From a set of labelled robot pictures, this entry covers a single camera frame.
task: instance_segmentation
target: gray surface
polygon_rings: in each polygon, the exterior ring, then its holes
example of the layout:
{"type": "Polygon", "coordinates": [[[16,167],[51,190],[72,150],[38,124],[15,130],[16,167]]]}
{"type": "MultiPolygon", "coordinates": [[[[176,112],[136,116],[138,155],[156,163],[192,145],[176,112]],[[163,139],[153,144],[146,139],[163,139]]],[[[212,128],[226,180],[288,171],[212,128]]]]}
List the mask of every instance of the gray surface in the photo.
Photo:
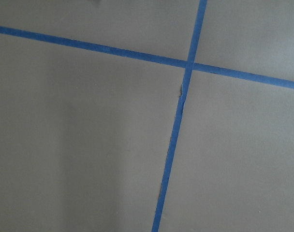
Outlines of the gray surface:
{"type": "Polygon", "coordinates": [[[0,35],[0,232],[149,232],[183,69],[0,35]]]}
{"type": "Polygon", "coordinates": [[[194,72],[160,232],[294,232],[294,90],[194,72]]]}
{"type": "Polygon", "coordinates": [[[196,62],[294,81],[294,0],[209,0],[196,62]]]}
{"type": "Polygon", "coordinates": [[[0,26],[187,59],[198,0],[0,1],[0,26]]]}

